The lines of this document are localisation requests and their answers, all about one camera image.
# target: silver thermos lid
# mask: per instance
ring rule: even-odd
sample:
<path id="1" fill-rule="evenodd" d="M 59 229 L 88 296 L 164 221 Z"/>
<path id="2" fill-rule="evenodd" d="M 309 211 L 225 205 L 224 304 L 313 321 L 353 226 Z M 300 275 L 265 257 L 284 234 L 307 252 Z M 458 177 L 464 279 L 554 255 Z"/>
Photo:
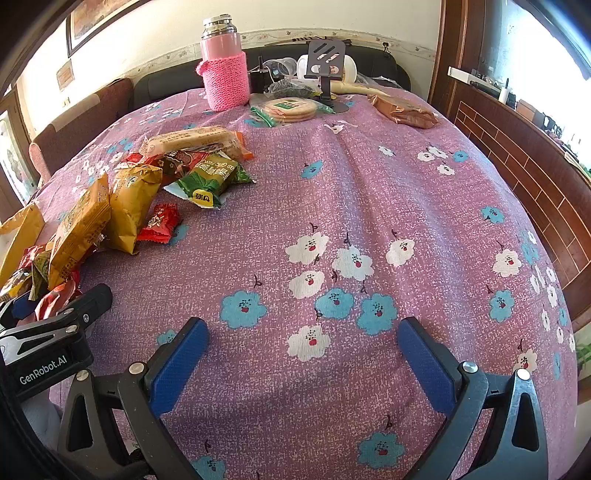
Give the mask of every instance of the silver thermos lid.
<path id="1" fill-rule="evenodd" d="M 228 14 L 206 18 L 203 20 L 203 26 L 205 27 L 205 30 L 203 30 L 203 34 L 201 35 L 202 40 L 216 35 L 236 33 L 238 31 L 238 29 L 232 24 L 232 16 Z"/>

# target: red candy wrapper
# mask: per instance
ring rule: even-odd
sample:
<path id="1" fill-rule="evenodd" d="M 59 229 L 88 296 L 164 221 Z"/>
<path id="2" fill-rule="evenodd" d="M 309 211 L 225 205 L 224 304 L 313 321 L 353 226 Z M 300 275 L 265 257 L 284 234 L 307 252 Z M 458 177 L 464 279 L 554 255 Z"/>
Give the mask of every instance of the red candy wrapper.
<path id="1" fill-rule="evenodd" d="M 177 206 L 174 203 L 164 203 L 154 207 L 154 214 L 138 235 L 138 240 L 148 240 L 167 244 L 173 237 L 174 228 L 178 225 Z"/>

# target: pink thermos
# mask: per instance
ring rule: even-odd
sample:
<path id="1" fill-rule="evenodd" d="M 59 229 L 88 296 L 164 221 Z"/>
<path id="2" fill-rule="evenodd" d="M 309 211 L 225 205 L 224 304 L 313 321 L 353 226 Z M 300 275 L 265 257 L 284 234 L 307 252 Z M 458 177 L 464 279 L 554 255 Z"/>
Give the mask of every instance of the pink thermos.
<path id="1" fill-rule="evenodd" d="M 242 51 L 240 34 L 228 14 L 203 20 L 201 36 L 203 61 L 197 73 L 203 76 L 209 107 L 227 110 L 248 102 L 250 89 L 246 54 Z"/>

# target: black sofa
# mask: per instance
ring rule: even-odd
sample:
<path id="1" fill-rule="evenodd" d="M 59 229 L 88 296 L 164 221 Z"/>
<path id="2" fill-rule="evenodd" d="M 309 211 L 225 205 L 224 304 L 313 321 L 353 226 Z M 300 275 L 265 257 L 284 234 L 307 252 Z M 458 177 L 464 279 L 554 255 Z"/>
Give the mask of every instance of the black sofa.
<path id="1" fill-rule="evenodd" d="M 249 48 L 246 52 L 246 63 L 251 70 L 258 65 L 258 58 L 263 61 L 292 57 L 299 59 L 301 55 L 308 53 L 308 45 L 287 44 L 269 47 Z M 394 80 L 402 88 L 411 89 L 410 78 L 406 71 L 396 63 L 389 53 L 376 48 L 347 46 L 347 55 L 354 59 L 357 70 L 368 77 L 383 76 Z M 143 77 L 134 88 L 129 109 L 136 110 L 152 102 L 157 102 L 176 93 L 185 92 L 194 88 L 203 87 L 203 78 L 195 72 L 195 68 L 201 60 L 192 60 L 181 65 L 175 65 L 158 72 L 150 73 Z M 377 80 L 385 86 L 393 86 L 389 82 Z"/>

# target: blue gripper pad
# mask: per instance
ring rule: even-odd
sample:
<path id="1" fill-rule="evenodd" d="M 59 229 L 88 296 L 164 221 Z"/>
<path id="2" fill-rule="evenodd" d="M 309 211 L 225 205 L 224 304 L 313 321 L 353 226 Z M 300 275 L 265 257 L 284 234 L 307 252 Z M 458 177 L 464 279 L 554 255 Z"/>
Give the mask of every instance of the blue gripper pad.
<path id="1" fill-rule="evenodd" d="M 145 382 L 150 408 L 156 418 L 174 408 L 208 341 L 207 325 L 202 319 L 192 317 L 172 342 L 160 347 L 162 352 L 158 349 L 154 363 L 150 365 L 151 361 L 148 361 L 150 370 Z"/>
<path id="2" fill-rule="evenodd" d="M 433 409 L 449 417 L 462 386 L 458 361 L 445 346 L 433 340 L 415 317 L 400 322 L 397 340 Z"/>

